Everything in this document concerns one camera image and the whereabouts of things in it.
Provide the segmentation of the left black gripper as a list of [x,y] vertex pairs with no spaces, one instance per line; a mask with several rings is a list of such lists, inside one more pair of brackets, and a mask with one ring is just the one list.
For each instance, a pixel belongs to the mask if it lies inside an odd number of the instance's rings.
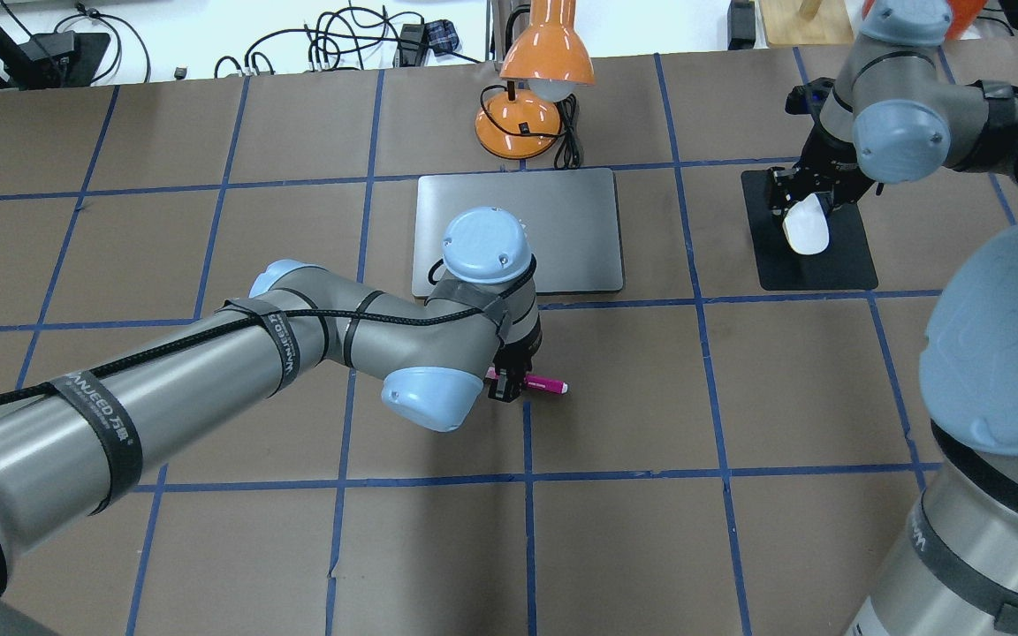
[[502,403],[512,403],[520,398],[520,372],[533,370],[533,358],[543,341],[539,314],[524,337],[506,343],[494,355],[493,366],[488,369],[488,398]]

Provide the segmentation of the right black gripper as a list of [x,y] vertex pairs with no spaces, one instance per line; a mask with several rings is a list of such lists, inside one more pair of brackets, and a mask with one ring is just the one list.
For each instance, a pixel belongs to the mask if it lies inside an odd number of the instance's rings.
[[840,206],[858,203],[876,184],[857,164],[854,144],[825,129],[823,111],[833,89],[835,79],[816,78],[787,94],[784,112],[808,114],[813,125],[792,168],[768,169],[768,209],[772,216],[784,217],[792,206],[811,196],[823,197],[824,213],[830,215]]

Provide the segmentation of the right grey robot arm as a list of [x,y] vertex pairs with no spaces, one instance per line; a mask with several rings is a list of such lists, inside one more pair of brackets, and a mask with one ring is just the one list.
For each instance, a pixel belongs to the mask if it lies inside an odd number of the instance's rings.
[[[797,253],[824,249],[825,217],[873,184],[935,170],[1018,185],[1018,86],[938,79],[946,1],[876,1],[800,160],[767,170],[769,214]],[[944,464],[908,514],[847,635],[1018,635],[1018,224],[942,290],[918,365]]]

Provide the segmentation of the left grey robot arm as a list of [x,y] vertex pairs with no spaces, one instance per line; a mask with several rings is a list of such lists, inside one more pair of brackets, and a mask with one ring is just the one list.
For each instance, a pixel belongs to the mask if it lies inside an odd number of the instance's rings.
[[490,367],[492,397],[517,398],[541,335],[524,224],[472,208],[441,249],[423,305],[275,261],[247,297],[149,349],[1,393],[0,594],[23,553],[324,361],[380,379],[384,406],[436,432],[463,424]]

